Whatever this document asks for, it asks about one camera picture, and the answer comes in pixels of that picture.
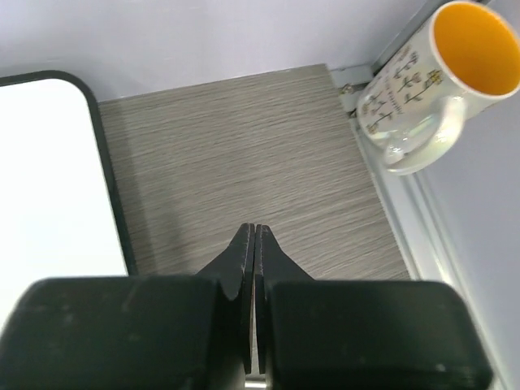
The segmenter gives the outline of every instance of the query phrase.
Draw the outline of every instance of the light blue wall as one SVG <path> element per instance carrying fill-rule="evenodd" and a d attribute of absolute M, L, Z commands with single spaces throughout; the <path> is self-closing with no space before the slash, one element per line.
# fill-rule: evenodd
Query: light blue wall
<path fill-rule="evenodd" d="M 72 72 L 108 100 L 373 61 L 426 0 L 2 0 L 0 76 Z"/>
<path fill-rule="evenodd" d="M 493 6 L 520 30 L 518 0 Z M 471 119 L 461 139 L 423 172 L 457 247 L 462 278 L 495 331 L 492 342 L 514 363 L 520 388 L 520 94 Z"/>

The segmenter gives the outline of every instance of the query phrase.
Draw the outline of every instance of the floor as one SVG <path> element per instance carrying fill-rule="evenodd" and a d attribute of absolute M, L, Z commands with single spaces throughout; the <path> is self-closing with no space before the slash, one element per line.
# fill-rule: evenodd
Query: floor
<path fill-rule="evenodd" d="M 140 273 L 192 273 L 243 222 L 323 279 L 408 277 L 324 66 L 101 104 Z"/>

